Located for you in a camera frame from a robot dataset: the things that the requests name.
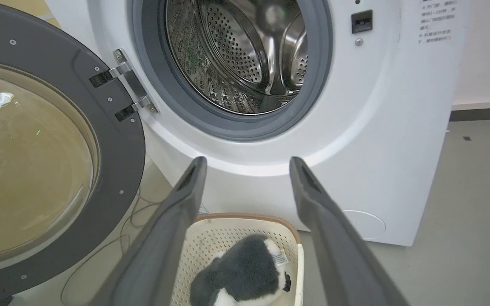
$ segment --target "white washing machine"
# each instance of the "white washing machine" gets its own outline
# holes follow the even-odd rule
[[[300,156],[363,238],[412,244],[469,1],[47,3],[109,66],[125,50],[156,109],[140,111],[148,156],[171,184],[206,156],[210,213],[277,215],[305,229],[288,176]]]
[[[70,36],[0,6],[0,203],[24,199],[0,205],[0,296],[97,246],[134,198],[145,151],[171,184],[205,156],[209,213],[306,229],[288,174],[299,156],[362,238],[413,243],[470,0],[47,4]]]

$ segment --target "open door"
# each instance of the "open door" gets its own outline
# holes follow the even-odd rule
[[[0,5],[0,298],[78,262],[134,199],[145,101],[117,78],[129,70]]]

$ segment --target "penguin toy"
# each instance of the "penguin toy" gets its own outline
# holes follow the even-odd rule
[[[276,243],[266,235],[249,235],[217,253],[194,278],[191,306],[268,306],[290,291],[290,276],[277,265]]]

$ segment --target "laundry basket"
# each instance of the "laundry basket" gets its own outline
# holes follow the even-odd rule
[[[207,267],[214,254],[226,251],[241,238],[265,234],[285,250],[289,263],[290,292],[283,292],[273,306],[301,306],[303,302],[304,250],[298,231],[280,218],[265,215],[216,213],[202,215],[191,225],[185,237],[171,306],[189,306],[190,284]]]

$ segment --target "metal hinge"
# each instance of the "metal hinge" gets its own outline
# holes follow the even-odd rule
[[[127,60],[124,50],[116,49],[113,51],[113,55],[117,60],[117,66],[91,77],[90,82],[97,88],[103,84],[113,81],[115,78],[120,76],[124,77],[126,83],[128,83],[132,91],[130,96],[132,97],[134,103],[115,114],[118,120],[125,120],[131,114],[138,112],[138,110],[142,108],[146,108],[151,113],[158,112],[154,106],[154,103],[152,103],[152,99],[147,95],[145,88],[134,72],[134,67]]]

